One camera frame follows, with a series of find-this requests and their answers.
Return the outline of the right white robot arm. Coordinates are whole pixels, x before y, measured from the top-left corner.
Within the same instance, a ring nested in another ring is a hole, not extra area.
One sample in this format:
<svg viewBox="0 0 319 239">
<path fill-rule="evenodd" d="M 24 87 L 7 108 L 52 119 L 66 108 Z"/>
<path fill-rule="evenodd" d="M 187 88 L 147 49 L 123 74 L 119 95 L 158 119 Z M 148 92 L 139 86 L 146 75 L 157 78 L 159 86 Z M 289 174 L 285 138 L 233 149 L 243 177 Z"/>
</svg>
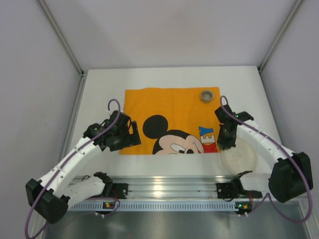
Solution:
<svg viewBox="0 0 319 239">
<path fill-rule="evenodd" d="M 313 189 L 310 158 L 295 153 L 269 137 L 247 112 L 232 112 L 228 105 L 215 114 L 220 122 L 217 145 L 231 183 L 239 193 L 269 193 L 284 203 Z"/>
</svg>

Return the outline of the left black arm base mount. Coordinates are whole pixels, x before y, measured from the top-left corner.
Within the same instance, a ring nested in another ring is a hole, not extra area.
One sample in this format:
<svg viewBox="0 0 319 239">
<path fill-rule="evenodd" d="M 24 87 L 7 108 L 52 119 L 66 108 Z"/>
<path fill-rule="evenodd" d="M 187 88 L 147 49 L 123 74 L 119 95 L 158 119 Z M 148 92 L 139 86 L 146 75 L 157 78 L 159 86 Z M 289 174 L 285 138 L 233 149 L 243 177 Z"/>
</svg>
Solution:
<svg viewBox="0 0 319 239">
<path fill-rule="evenodd" d="M 116 199 L 126 199 L 128 195 L 128 184 L 127 183 L 113 183 L 109 185 L 107 189 L 104 189 L 102 194 L 92 196 L 89 199 L 104 199 L 104 198 L 116 198 Z"/>
</svg>

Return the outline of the cream ceramic plate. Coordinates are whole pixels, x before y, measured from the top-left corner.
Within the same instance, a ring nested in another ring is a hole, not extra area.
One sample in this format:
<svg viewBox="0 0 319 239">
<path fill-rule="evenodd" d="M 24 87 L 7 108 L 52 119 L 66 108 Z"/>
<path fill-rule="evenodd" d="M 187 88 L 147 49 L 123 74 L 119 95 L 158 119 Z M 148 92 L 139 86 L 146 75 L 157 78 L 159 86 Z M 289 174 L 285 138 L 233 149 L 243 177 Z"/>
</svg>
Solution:
<svg viewBox="0 0 319 239">
<path fill-rule="evenodd" d="M 257 165 L 256 151 L 241 138 L 236 138 L 235 147 L 223 149 L 221 155 L 224 166 L 233 175 L 253 171 Z"/>
</svg>

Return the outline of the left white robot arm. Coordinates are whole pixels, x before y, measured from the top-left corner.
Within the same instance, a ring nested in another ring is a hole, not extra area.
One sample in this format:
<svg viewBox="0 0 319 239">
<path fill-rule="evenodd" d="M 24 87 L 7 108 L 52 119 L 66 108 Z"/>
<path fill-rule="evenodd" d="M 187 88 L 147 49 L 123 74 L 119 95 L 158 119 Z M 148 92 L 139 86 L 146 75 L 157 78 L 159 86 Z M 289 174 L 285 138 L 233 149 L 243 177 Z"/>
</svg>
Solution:
<svg viewBox="0 0 319 239">
<path fill-rule="evenodd" d="M 102 172 L 71 185 L 77 173 L 106 148 L 122 150 L 141 144 L 136 121 L 114 111 L 102 124 L 90 125 L 75 147 L 40 179 L 30 179 L 25 188 L 28 203 L 49 224 L 61 220 L 69 208 L 93 196 L 108 197 L 113 180 Z"/>
</svg>

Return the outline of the small speckled grey cup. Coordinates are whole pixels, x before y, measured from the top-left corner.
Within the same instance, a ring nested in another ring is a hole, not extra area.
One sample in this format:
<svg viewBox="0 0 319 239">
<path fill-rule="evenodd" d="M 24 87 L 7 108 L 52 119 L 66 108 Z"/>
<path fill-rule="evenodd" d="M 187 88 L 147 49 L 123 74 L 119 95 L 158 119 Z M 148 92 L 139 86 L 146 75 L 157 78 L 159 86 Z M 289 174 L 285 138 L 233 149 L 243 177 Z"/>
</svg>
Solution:
<svg viewBox="0 0 319 239">
<path fill-rule="evenodd" d="M 214 93 L 210 90 L 204 90 L 200 93 L 200 99 L 203 103 L 209 104 L 214 99 Z"/>
</svg>

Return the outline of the orange Mickey Mouse placemat cloth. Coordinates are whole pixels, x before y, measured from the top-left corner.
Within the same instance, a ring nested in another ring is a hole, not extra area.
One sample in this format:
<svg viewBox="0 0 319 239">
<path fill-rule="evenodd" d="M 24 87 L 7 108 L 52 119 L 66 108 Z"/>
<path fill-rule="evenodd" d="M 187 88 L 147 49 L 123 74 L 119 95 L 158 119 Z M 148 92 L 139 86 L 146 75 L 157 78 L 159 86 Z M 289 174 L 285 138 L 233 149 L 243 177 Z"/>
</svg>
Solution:
<svg viewBox="0 0 319 239">
<path fill-rule="evenodd" d="M 205 88 L 145 88 L 126 90 L 124 113 L 136 121 L 141 144 L 125 148 L 121 155 L 177 155 L 218 153 L 220 107 L 218 87 L 204 103 Z"/>
</svg>

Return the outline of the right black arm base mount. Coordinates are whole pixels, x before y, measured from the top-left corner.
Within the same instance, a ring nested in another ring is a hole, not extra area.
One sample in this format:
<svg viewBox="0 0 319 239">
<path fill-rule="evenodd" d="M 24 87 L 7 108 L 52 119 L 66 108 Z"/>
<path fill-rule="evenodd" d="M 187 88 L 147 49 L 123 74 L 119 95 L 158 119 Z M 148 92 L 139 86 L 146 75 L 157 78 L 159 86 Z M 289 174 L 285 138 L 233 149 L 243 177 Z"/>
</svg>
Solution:
<svg viewBox="0 0 319 239">
<path fill-rule="evenodd" d="M 246 193 L 235 183 L 217 183 L 216 189 L 218 199 L 222 199 L 226 202 L 246 197 Z"/>
</svg>

